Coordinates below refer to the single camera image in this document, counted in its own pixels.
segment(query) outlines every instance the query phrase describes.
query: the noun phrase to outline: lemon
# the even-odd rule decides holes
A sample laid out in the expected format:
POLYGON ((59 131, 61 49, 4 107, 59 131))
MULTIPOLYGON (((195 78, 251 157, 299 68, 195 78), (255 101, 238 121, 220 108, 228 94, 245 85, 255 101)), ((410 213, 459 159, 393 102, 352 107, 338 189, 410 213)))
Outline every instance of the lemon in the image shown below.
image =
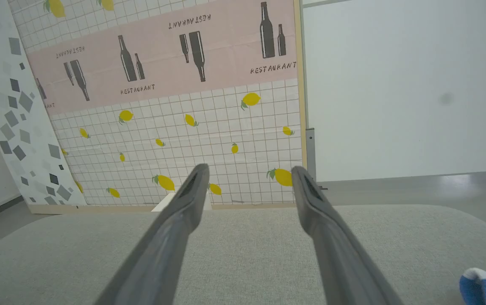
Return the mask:
POLYGON ((85 129, 80 128, 79 133, 81 134, 82 137, 90 139, 90 135, 88 135, 85 129))
POLYGON ((75 184, 77 185, 77 187, 79 188, 79 191, 82 193, 83 192, 83 187, 81 186, 81 184, 77 181, 75 181, 75 184))
POLYGON ((60 0, 45 0, 45 2, 43 2, 43 10, 53 12, 53 15, 57 18, 66 16, 64 6, 60 0))
POLYGON ((222 195, 222 189, 220 189, 220 186, 218 185, 215 185, 214 183, 211 183, 209 185, 209 189, 211 190, 211 192, 215 195, 222 195))
POLYGON ((288 126, 284 126, 284 127, 282 128, 282 132, 283 132, 285 135, 287 135, 287 136, 291 136, 291 135, 293 135, 293 134, 295 133, 295 131, 292 131, 292 130, 290 129, 290 127, 288 127, 288 126))
POLYGON ((248 108, 248 106, 254 106, 254 105, 258 104, 258 102, 261 99, 262 98, 260 97, 260 95, 254 93, 254 92, 251 92, 251 93, 245 95, 245 97, 241 101, 241 109, 244 110, 245 108, 248 108))
POLYGON ((152 178, 152 181, 156 184, 160 183, 160 186, 167 191, 175 191, 175 184, 173 184, 173 181, 166 176, 156 175, 152 178))
POLYGON ((199 123, 196 122, 194 120, 194 118, 190 115, 190 114, 187 114, 185 117, 184 117, 184 120, 186 121, 187 124, 189 124, 190 126, 197 126, 199 123))
POLYGON ((119 123, 122 125, 124 122, 128 122, 132 119, 134 114, 128 110, 122 110, 119 114, 119 123))
POLYGON ((115 10, 115 8, 113 7, 113 0, 98 0, 98 4, 100 6, 103 6, 103 8, 105 8, 105 10, 108 10, 108 11, 115 10))
POLYGON ((292 185, 292 174, 282 168, 276 169, 273 168, 272 170, 267 172, 267 175, 271 178, 277 179, 278 184, 282 186, 291 186, 292 185))
POLYGON ((116 197, 116 198, 120 198, 119 191, 117 191, 116 189, 111 189, 110 187, 108 187, 106 189, 106 191, 107 191, 107 193, 110 193, 111 196, 116 197))

